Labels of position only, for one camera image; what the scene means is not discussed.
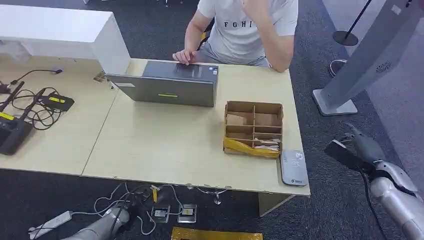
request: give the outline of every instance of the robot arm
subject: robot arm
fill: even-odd
[[[122,209],[121,213],[117,217],[119,210],[119,207],[113,207],[107,210],[106,214],[102,218],[95,221],[88,227],[81,229],[73,236],[62,240],[108,240],[110,238],[111,228],[116,218],[116,224],[113,228],[114,236],[118,229],[130,220],[130,214],[125,209]]]
[[[371,194],[378,199],[410,240],[424,240],[424,203],[410,177],[397,165],[379,162],[378,176],[371,182]]]
[[[362,172],[370,179],[371,195],[401,227],[409,240],[424,240],[424,203],[408,174],[386,161],[378,143],[349,125],[352,133],[333,140],[324,152],[349,169]],[[356,154],[345,144],[352,143]]]

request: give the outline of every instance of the yellow tape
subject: yellow tape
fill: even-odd
[[[61,104],[63,104],[64,102],[65,102],[65,100],[63,100],[63,99],[59,99],[59,98],[56,98],[56,97],[49,97],[48,98],[49,100],[52,100],[52,101],[54,101],[54,102],[58,102],[58,103],[61,103]]]
[[[4,119],[8,119],[8,120],[13,120],[15,119],[13,116],[6,114],[4,112],[0,112],[0,117],[4,118]]]
[[[151,195],[153,196],[153,202],[156,203],[158,201],[158,191],[156,188],[151,189]]]
[[[163,93],[159,93],[157,95],[159,95],[161,97],[178,98],[178,96],[177,95],[174,95],[174,94],[163,94]]]
[[[224,148],[233,149],[245,154],[250,154],[255,156],[262,156],[267,158],[278,158],[280,155],[279,151],[252,148],[242,142],[229,139],[227,137],[224,137],[223,145],[224,145]]]
[[[173,227],[171,240],[263,240],[262,233],[205,231]]]

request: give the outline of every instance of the man's arm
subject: man's arm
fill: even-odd
[[[282,73],[292,62],[294,36],[278,36],[271,18],[256,22],[265,56],[271,67]]]
[[[293,58],[294,36],[279,36],[267,9],[267,0],[240,0],[244,12],[255,22],[271,67],[282,73]]]
[[[185,31],[184,49],[172,55],[175,61],[189,65],[193,63],[195,51],[202,41],[202,34],[212,18],[205,17],[199,10],[196,11]]]

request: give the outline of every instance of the wooden desk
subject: wooden desk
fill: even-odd
[[[74,99],[75,104],[50,129],[33,130],[15,155],[0,155],[0,168],[70,175],[83,172],[118,91],[111,90],[108,82],[93,80],[101,71],[100,65],[93,60],[34,57],[25,65],[19,65],[2,56],[0,81],[10,83],[30,70],[51,69],[53,66],[65,66],[64,72],[58,75],[31,73],[22,79],[25,81],[22,89],[37,92],[53,87],[60,94]],[[19,106],[25,107],[31,100],[28,99],[27,104],[19,101]],[[22,113],[11,105],[5,112],[10,115]]]
[[[132,59],[128,74],[141,76],[146,62]],[[135,102],[119,91],[82,175],[259,192],[261,216],[309,196],[309,186],[282,182],[275,159],[223,152],[229,100],[282,103],[283,148],[303,150],[289,72],[220,65],[215,108]]]

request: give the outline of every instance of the cardboard box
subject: cardboard box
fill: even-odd
[[[283,105],[280,103],[228,101],[225,106],[225,137],[223,150],[226,153],[252,154],[252,151],[235,150],[225,140],[234,140],[252,149],[257,146],[278,146],[282,151]],[[277,158],[278,154],[264,155]]]

